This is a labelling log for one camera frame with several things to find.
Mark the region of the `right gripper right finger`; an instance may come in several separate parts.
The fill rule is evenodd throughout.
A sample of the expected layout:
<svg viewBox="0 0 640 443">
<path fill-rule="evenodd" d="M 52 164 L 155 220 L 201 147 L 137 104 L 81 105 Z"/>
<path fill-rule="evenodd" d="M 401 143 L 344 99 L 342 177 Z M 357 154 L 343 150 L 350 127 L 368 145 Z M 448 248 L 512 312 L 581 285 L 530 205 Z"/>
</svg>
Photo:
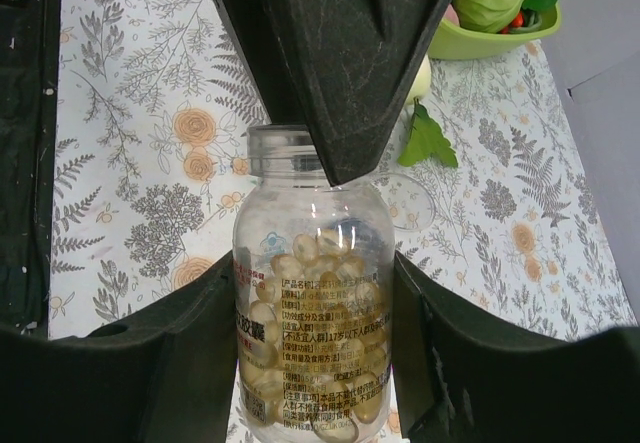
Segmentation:
<svg viewBox="0 0 640 443">
<path fill-rule="evenodd" d="M 392 366 L 413 442 L 635 442 L 639 331 L 564 342 L 475 306 L 403 255 L 394 262 Z"/>
</svg>

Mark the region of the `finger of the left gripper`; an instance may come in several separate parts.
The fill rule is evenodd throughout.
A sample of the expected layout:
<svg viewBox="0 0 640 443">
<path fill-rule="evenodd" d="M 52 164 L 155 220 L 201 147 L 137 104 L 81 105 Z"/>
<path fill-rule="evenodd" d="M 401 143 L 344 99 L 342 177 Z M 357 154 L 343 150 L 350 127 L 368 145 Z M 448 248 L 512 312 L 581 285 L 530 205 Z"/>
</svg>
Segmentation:
<svg viewBox="0 0 640 443">
<path fill-rule="evenodd" d="M 334 185 L 373 171 L 451 0 L 214 0 L 275 125 Z"/>
</svg>

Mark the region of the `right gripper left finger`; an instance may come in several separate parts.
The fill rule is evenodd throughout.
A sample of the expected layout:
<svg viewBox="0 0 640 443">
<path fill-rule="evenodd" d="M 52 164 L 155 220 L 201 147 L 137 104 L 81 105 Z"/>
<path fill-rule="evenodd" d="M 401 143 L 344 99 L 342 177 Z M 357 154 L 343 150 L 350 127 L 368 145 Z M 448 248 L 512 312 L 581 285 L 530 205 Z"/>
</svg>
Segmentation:
<svg viewBox="0 0 640 443">
<path fill-rule="evenodd" d="M 222 442 L 236 372 L 233 263 L 84 338 L 1 328 L 4 442 Z"/>
</svg>

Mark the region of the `orange pill bottle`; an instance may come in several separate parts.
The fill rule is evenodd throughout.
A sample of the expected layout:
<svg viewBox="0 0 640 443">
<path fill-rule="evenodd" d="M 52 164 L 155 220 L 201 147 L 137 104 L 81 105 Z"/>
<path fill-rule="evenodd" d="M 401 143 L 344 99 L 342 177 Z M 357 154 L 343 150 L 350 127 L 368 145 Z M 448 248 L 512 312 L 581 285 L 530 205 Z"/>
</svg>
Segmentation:
<svg viewBox="0 0 640 443">
<path fill-rule="evenodd" d="M 390 406 L 395 232 L 366 179 L 334 186 L 308 131 L 248 131 L 233 229 L 241 408 L 262 442 L 370 442 Z"/>
</svg>

